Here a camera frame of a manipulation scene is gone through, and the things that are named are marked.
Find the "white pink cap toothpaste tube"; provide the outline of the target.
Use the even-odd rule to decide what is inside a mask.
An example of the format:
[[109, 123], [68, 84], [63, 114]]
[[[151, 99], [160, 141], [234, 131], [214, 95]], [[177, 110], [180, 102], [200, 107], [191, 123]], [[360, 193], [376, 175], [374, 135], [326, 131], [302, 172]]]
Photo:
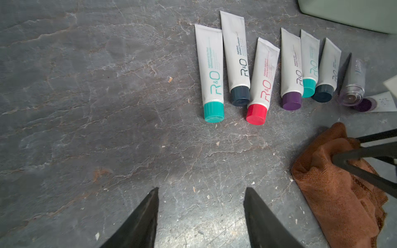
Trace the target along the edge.
[[274, 80], [280, 49], [271, 42], [257, 40], [254, 69], [251, 79], [250, 103], [246, 121], [252, 125], [263, 125], [270, 108]]

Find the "brown cloth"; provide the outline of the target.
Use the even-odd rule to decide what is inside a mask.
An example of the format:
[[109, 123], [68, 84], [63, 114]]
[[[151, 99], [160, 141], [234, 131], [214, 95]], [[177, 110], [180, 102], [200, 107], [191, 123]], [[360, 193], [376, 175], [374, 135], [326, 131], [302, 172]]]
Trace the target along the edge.
[[386, 193], [337, 167], [336, 154], [358, 149], [343, 123], [320, 134], [297, 158], [291, 173], [332, 248], [375, 248], [384, 226]]

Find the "white green cap toothpaste tube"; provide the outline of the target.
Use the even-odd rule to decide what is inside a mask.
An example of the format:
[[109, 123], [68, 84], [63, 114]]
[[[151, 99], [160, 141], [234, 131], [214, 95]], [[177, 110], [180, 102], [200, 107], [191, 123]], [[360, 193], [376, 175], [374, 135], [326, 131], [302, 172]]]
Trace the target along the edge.
[[300, 33], [302, 70], [304, 93], [303, 98], [310, 98], [315, 94], [318, 82], [318, 64], [320, 40], [304, 30]]

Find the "white dark cap toothpaste tube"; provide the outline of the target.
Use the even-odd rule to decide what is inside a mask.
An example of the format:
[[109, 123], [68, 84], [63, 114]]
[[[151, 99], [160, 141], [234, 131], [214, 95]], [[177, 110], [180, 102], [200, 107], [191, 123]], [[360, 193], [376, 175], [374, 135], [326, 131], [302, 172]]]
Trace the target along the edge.
[[246, 106], [250, 102], [251, 83], [245, 20], [225, 11], [220, 16], [231, 102], [234, 106]]

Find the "silver purple Protetix toothpaste tube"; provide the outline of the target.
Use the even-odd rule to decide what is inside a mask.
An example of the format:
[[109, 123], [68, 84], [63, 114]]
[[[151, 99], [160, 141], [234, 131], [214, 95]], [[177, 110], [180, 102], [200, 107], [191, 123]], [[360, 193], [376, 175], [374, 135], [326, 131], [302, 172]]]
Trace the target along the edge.
[[366, 73], [367, 63], [351, 54], [338, 98], [340, 105], [356, 106], [364, 99]]

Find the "white R&O purple cap tube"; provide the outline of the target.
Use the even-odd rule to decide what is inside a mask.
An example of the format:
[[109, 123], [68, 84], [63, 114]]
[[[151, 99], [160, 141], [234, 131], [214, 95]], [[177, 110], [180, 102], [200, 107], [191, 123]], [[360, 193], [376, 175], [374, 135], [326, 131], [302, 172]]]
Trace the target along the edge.
[[287, 111], [301, 108], [304, 94], [301, 40], [281, 29], [281, 98]]

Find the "white R&O tube red scribble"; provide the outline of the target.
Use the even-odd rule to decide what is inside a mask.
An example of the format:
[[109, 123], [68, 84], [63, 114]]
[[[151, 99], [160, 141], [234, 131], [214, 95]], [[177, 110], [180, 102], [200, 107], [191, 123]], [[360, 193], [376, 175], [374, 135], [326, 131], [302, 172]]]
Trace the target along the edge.
[[325, 40], [319, 66], [319, 80], [312, 98], [320, 103], [329, 102], [337, 89], [342, 51], [328, 38]]

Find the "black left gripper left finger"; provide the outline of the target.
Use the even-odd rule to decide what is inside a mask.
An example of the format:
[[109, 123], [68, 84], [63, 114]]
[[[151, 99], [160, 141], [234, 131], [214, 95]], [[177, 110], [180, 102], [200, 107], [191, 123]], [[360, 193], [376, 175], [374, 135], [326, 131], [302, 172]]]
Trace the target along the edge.
[[158, 224], [159, 188], [152, 189], [103, 248], [153, 248]]

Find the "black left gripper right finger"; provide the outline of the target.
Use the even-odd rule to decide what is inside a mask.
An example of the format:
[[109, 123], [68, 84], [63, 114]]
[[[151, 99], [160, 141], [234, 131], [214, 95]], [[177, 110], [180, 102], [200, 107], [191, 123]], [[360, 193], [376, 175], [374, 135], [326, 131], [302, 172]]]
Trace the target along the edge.
[[302, 247], [251, 187], [245, 192], [244, 210], [251, 247]]

